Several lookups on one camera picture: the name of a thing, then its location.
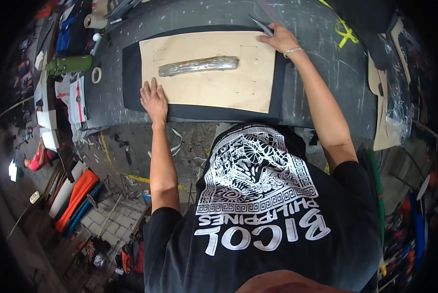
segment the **bracelet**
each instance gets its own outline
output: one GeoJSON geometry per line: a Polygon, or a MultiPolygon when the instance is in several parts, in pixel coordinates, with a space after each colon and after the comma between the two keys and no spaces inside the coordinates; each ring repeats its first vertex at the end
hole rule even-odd
{"type": "Polygon", "coordinates": [[[290,50],[287,50],[287,51],[285,51],[285,52],[283,53],[284,58],[289,59],[289,57],[287,57],[287,55],[290,54],[290,53],[292,53],[293,51],[298,51],[298,50],[302,50],[302,51],[303,51],[304,49],[298,47],[298,48],[292,48],[292,49],[290,49],[290,50]]]}

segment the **hand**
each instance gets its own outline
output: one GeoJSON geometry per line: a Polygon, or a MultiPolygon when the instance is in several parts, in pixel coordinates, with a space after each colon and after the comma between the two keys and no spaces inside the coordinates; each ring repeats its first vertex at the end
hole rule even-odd
{"type": "Polygon", "coordinates": [[[161,85],[157,86],[157,80],[155,77],[151,81],[152,87],[149,87],[149,83],[145,82],[144,87],[140,90],[140,103],[146,109],[149,114],[152,124],[159,122],[167,122],[168,103],[163,93],[161,85]]]}
{"type": "Polygon", "coordinates": [[[288,29],[281,26],[277,22],[271,23],[269,27],[274,30],[274,37],[271,38],[268,36],[257,36],[256,40],[258,42],[268,44],[276,51],[279,51],[281,53],[284,53],[285,51],[292,48],[300,48],[294,34],[288,29]]]}

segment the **aluminum foil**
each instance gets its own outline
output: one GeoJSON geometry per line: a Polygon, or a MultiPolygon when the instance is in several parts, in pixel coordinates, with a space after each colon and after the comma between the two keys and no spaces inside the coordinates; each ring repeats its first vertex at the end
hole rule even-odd
{"type": "Polygon", "coordinates": [[[239,58],[235,56],[216,56],[165,64],[159,67],[159,76],[175,76],[190,72],[234,70],[239,66],[239,58]]]}

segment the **black foam sheet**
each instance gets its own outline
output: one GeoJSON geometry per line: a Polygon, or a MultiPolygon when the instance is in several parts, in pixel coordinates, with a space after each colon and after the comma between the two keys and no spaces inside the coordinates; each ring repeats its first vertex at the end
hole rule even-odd
{"type": "MultiPolygon", "coordinates": [[[[172,36],[177,34],[203,32],[203,31],[260,31],[256,27],[237,26],[237,25],[207,25],[182,28],[160,33],[146,39],[172,36]]],[[[222,121],[250,121],[260,120],[268,123],[279,124],[282,111],[282,95],[284,87],[285,66],[288,59],[276,52],[274,65],[274,78],[271,91],[271,101],[269,104],[269,113],[263,114],[258,112],[198,106],[198,105],[169,105],[169,116],[182,119],[194,120],[222,120],[222,121]]],[[[127,109],[145,112],[140,103],[140,88],[142,87],[142,61],[139,44],[136,42],[123,49],[123,103],[127,109]]]]}

